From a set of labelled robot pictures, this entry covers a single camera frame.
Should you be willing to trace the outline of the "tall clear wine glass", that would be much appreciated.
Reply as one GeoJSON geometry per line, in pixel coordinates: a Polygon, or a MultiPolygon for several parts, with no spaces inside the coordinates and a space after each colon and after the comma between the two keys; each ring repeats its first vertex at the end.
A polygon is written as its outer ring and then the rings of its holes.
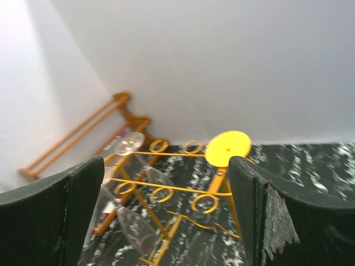
{"type": "MultiPolygon", "coordinates": [[[[139,151],[142,147],[145,140],[145,136],[140,132],[132,132],[120,139],[116,146],[116,154],[120,156],[130,155],[134,152],[139,151]]],[[[145,170],[146,178],[149,183],[164,185],[164,186],[174,186],[174,183],[171,179],[161,172],[160,170],[152,167],[148,164],[147,160],[145,160],[142,155],[135,154],[135,157],[142,164],[145,170]]],[[[177,204],[179,200],[179,192],[174,192],[173,190],[169,190],[167,188],[154,188],[154,190],[158,190],[155,194],[152,191],[151,201],[156,201],[157,203],[162,204],[164,207],[172,207],[177,204]]]]}

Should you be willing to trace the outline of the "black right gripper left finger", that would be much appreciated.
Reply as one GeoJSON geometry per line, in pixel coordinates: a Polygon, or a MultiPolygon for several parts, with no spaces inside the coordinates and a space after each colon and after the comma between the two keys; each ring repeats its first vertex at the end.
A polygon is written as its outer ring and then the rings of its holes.
{"type": "Polygon", "coordinates": [[[1,265],[77,265],[103,177],[94,156],[1,193],[1,265]]]}

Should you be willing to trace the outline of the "yellow plastic wine glass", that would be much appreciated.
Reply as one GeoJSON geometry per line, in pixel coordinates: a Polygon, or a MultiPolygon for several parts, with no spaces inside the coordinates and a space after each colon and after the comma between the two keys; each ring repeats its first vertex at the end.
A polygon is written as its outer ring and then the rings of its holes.
{"type": "Polygon", "coordinates": [[[215,167],[227,167],[231,157],[247,157],[251,150],[250,137],[241,131],[227,131],[215,136],[205,151],[206,161],[215,167]]]}

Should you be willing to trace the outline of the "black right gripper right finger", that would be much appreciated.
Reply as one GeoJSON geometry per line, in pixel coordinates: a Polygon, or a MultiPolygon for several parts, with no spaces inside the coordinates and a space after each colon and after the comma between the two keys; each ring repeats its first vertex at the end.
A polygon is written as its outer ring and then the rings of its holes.
{"type": "Polygon", "coordinates": [[[353,265],[354,202],[280,178],[247,159],[229,160],[247,265],[353,265]]]}

